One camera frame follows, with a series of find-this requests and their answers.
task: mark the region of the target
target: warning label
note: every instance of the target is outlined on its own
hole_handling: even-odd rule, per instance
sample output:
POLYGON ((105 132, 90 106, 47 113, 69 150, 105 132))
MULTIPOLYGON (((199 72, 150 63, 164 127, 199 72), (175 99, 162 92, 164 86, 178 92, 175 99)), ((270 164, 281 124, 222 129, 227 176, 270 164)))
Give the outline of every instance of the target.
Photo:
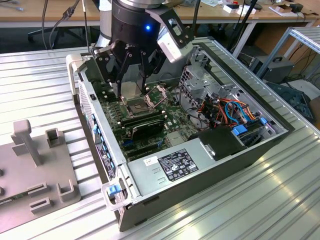
POLYGON ((171 182, 199 170, 186 149, 158 158, 158 161, 171 182))

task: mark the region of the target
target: slotted aluminum surface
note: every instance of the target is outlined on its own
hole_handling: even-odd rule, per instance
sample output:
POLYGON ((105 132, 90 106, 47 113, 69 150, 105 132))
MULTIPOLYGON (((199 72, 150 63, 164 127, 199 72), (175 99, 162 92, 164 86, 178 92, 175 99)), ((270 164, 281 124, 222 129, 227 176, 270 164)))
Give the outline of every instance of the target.
POLYGON ((320 54, 320 27, 294 27, 289 34, 320 54))
MULTIPOLYGON (((65 56, 85 48, 0 55, 0 144, 12 121, 28 118, 32 134, 65 132, 82 200, 0 235, 0 239, 319 239, 319 131, 231 54, 198 38, 296 129, 254 165, 126 232, 106 209, 89 146, 75 111, 65 56)), ((218 67, 211 69, 223 76, 218 67)))

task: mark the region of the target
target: green circuit board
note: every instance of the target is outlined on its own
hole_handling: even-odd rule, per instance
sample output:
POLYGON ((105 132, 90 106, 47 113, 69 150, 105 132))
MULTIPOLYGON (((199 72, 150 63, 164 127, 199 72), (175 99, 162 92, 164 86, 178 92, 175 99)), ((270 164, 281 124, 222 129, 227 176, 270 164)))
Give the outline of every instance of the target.
MULTIPOLYGON (((161 85, 157 83, 148 85, 150 89, 157 86, 161 85)), ((99 99, 113 134, 127 160, 133 161, 186 142, 192 134, 198 132, 180 105, 175 104, 176 94, 173 93, 172 90, 170 91, 169 88, 166 89, 165 94, 166 98, 161 103, 159 102, 164 96, 158 89, 148 94, 153 104, 156 105, 156 103, 159 103, 154 108, 146 105, 146 98, 143 95, 128 101, 122 101, 120 99, 118 101, 108 102, 103 98, 99 99), (142 118, 141 123, 143 124, 161 119, 164 120, 164 127, 161 132, 157 134, 152 134, 149 137, 144 137, 139 140, 132 140, 130 131, 133 126, 126 127, 126 125, 121 125, 119 122, 130 121, 137 118, 142 118)))

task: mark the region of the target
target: blue cable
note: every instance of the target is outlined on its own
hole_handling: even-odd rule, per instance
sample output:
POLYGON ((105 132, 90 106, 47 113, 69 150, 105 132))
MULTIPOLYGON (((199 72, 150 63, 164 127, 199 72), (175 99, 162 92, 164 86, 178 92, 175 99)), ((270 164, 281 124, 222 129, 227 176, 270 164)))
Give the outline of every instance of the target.
POLYGON ((233 118, 233 117, 231 117, 231 116, 229 115, 229 110, 228 110, 228 104, 229 104, 229 103, 231 103, 231 102, 228 102, 228 103, 224 106, 224 111, 225 111, 225 113, 226 113, 226 115, 227 115, 228 118, 230 118, 231 120, 235 121, 236 124, 239 125, 238 120, 235 119, 235 118, 233 118))
POLYGON ((227 115, 228 118, 230 118, 231 120, 235 121, 235 122, 239 125, 239 122, 238 122, 235 118, 233 118, 233 117, 231 117, 231 116, 229 115, 228 104, 235 104, 235 105, 240 109, 240 111, 241 111, 241 113, 243 114, 244 118, 245 118, 248 122, 251 122, 250 117, 245 113, 245 111, 243 110, 242 106, 241 106, 239 103, 235 102, 235 101, 230 101, 230 102, 228 102, 228 103, 225 105, 225 107, 224 107, 225 113, 226 113, 226 115, 227 115))

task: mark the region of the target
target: sticker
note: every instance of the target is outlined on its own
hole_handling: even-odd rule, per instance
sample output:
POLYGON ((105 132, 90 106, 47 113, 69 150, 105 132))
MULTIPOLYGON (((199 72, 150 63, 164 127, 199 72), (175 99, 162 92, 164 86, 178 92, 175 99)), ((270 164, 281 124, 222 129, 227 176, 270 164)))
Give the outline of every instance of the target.
POLYGON ((157 156, 152 156, 152 157, 144 159, 143 161, 144 161, 144 164, 148 167, 152 164, 157 164, 158 158, 157 158, 157 156))
POLYGON ((176 151, 157 160, 171 182, 199 170, 186 149, 176 151))

